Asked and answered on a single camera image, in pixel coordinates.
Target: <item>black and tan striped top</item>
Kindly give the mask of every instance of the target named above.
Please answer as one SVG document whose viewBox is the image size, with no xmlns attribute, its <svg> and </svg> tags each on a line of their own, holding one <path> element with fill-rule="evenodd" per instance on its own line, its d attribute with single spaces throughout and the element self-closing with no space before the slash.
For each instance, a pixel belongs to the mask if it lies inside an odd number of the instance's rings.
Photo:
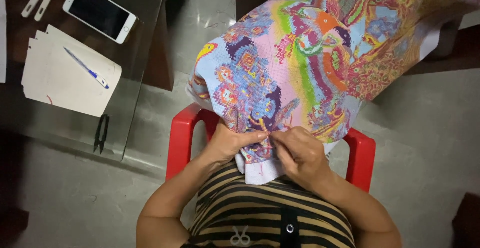
<svg viewBox="0 0 480 248">
<path fill-rule="evenodd" d="M 189 231 L 182 248 L 355 247 L 338 208 L 286 178 L 245 184 L 234 161 L 201 187 Z"/>
</svg>

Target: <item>paper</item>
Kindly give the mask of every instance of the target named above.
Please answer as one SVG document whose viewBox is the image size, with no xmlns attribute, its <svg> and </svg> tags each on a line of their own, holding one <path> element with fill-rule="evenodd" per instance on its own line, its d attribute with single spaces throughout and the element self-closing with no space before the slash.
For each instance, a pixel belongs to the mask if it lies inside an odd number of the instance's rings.
<svg viewBox="0 0 480 248">
<path fill-rule="evenodd" d="M 7 9 L 5 0 L 0 0 L 0 83 L 5 83 L 7 74 Z"/>
<path fill-rule="evenodd" d="M 101 116 L 117 86 L 122 68 L 51 25 L 47 32 L 37 31 L 35 38 L 29 40 L 21 80 L 25 97 Z M 104 88 L 64 47 L 101 75 L 109 88 Z"/>
</svg>

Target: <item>smartphone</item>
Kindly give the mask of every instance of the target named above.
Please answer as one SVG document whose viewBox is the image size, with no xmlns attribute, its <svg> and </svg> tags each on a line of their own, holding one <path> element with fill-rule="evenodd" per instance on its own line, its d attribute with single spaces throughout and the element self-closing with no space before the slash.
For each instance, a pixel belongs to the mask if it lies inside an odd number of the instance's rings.
<svg viewBox="0 0 480 248">
<path fill-rule="evenodd" d="M 65 0 L 63 11 L 121 44 L 137 17 L 111 0 Z"/>
</svg>

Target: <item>blue and white pen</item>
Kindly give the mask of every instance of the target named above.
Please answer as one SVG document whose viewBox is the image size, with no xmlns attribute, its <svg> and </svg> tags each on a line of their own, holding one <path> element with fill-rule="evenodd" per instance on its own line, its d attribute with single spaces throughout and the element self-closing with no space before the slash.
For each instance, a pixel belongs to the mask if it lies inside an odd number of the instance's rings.
<svg viewBox="0 0 480 248">
<path fill-rule="evenodd" d="M 99 75 L 98 73 L 95 73 L 94 71 L 88 69 L 87 65 L 83 61 L 81 61 L 77 56 L 75 56 L 69 49 L 63 47 L 63 49 L 70 55 L 72 59 L 74 59 L 83 69 L 85 69 L 89 74 L 93 76 L 94 79 L 96 79 L 105 89 L 109 88 L 108 83 L 106 80 Z"/>
</svg>

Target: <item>hand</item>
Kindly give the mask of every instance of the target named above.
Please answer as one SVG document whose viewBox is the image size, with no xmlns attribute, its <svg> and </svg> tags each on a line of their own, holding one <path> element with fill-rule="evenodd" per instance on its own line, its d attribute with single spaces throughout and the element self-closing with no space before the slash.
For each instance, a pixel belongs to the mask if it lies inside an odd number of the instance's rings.
<svg viewBox="0 0 480 248">
<path fill-rule="evenodd" d="M 305 128 L 296 126 L 270 136 L 285 174 L 304 189 L 317 192 L 332 176 L 324 145 Z"/>
<path fill-rule="evenodd" d="M 211 162 L 224 165 L 230 162 L 241 148 L 258 143 L 266 138 L 267 133 L 260 131 L 242 134 L 232 132 L 220 118 L 215 133 L 202 154 L 208 157 Z"/>
</svg>

